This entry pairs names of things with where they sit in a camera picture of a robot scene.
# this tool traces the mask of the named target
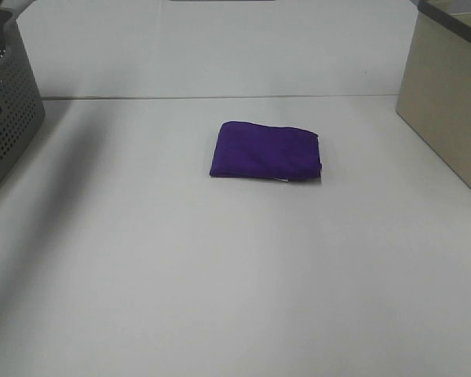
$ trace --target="beige box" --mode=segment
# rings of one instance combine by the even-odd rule
[[[397,112],[471,188],[471,13],[419,4]]]

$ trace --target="folded purple fabric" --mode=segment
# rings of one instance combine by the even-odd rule
[[[293,127],[225,123],[218,135],[210,175],[291,181],[319,178],[318,136]]]

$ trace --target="perforated basket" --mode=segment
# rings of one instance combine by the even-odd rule
[[[0,182],[45,118],[14,13],[0,9]]]

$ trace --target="white table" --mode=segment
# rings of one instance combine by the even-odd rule
[[[386,95],[413,5],[130,3],[20,19],[70,101],[0,189],[0,377],[471,377],[471,191]],[[210,178],[233,119],[322,182]]]
[[[395,96],[48,101],[0,190],[0,377],[471,376],[471,191]],[[230,119],[322,183],[213,179]]]

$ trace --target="gray plastic basket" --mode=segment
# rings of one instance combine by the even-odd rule
[[[0,182],[45,115],[14,12],[0,9]]]

